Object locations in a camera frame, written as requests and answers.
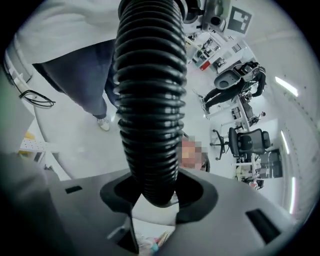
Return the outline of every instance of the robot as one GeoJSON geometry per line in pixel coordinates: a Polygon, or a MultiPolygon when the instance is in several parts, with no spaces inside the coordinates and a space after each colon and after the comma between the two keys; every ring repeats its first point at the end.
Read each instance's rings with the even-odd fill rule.
{"type": "MultiPolygon", "coordinates": [[[[1,155],[0,187],[23,216],[21,227],[31,223],[30,236],[58,254],[136,255],[131,211],[139,196],[165,208],[176,192],[176,229],[157,255],[280,250],[273,241],[289,240],[294,225],[287,212],[242,182],[178,168],[176,156],[187,73],[183,28],[245,36],[252,13],[231,0],[122,0],[118,14],[118,124],[129,169],[61,182],[51,170],[44,175],[17,155],[1,155]]],[[[1,77],[9,83],[3,70],[1,77]]]]}

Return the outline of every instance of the white floor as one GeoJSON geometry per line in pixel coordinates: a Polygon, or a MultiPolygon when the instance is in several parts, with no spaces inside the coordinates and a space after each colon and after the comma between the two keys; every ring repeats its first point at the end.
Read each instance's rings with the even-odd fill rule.
{"type": "MultiPolygon", "coordinates": [[[[220,161],[216,161],[220,148],[209,145],[213,135],[212,129],[221,132],[221,124],[232,120],[231,112],[211,120],[204,118],[201,103],[192,91],[195,89],[200,94],[208,93],[212,89],[214,78],[215,74],[211,70],[201,71],[192,63],[188,65],[187,94],[183,98],[186,102],[183,130],[189,136],[194,136],[196,141],[201,142],[203,150],[208,152],[211,173],[233,178],[236,168],[231,166],[231,163],[236,162],[235,158],[228,152],[222,155],[220,161]]],[[[58,161],[70,177],[96,176],[128,167],[119,135],[116,108],[111,105],[106,95],[104,98],[107,103],[107,112],[112,122],[110,131],[103,132],[92,115],[86,113],[66,95],[56,92],[36,71],[29,86],[56,101],[51,109],[37,108],[36,115],[43,137],[48,142],[58,144],[60,148],[58,161]]],[[[210,112],[217,110],[218,107],[215,106],[210,109],[210,112]]],[[[228,128],[225,127],[222,134],[225,135],[228,128]]]]}

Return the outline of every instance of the black mesh chair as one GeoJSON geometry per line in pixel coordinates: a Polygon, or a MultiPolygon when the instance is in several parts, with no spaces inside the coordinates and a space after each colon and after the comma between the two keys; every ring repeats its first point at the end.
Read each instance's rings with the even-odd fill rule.
{"type": "Polygon", "coordinates": [[[217,134],[220,143],[210,143],[210,146],[221,147],[220,155],[215,160],[220,160],[222,154],[228,152],[229,148],[232,155],[237,158],[252,153],[262,155],[266,152],[267,148],[271,147],[269,133],[261,129],[237,133],[234,128],[230,128],[228,133],[229,141],[225,141],[225,138],[221,137],[217,130],[212,131],[217,134]]]}

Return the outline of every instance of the black corrugated hose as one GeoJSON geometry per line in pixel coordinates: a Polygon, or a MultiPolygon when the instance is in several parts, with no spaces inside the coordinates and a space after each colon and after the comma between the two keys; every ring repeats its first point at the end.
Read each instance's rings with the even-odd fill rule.
{"type": "Polygon", "coordinates": [[[123,0],[115,43],[120,135],[145,198],[168,205],[178,176],[187,58],[182,12],[174,0],[123,0]]]}

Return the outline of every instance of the ceiling light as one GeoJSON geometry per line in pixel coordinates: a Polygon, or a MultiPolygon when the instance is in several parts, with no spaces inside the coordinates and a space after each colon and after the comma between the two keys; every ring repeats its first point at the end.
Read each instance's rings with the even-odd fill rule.
{"type": "Polygon", "coordinates": [[[286,137],[285,137],[283,131],[281,131],[281,136],[282,136],[282,140],[283,140],[283,143],[284,143],[284,146],[285,146],[286,153],[289,155],[290,151],[289,151],[288,143],[287,143],[287,140],[286,140],[286,137]]]}
{"type": "Polygon", "coordinates": [[[283,81],[279,77],[275,77],[275,81],[281,85],[282,87],[286,88],[290,93],[292,93],[294,96],[298,97],[298,90],[294,88],[290,83],[287,83],[286,81],[283,81]]]}
{"type": "Polygon", "coordinates": [[[291,203],[290,203],[290,209],[289,209],[289,213],[293,214],[294,213],[294,209],[295,209],[295,202],[296,202],[296,178],[292,177],[292,184],[291,184],[291,203]]]}

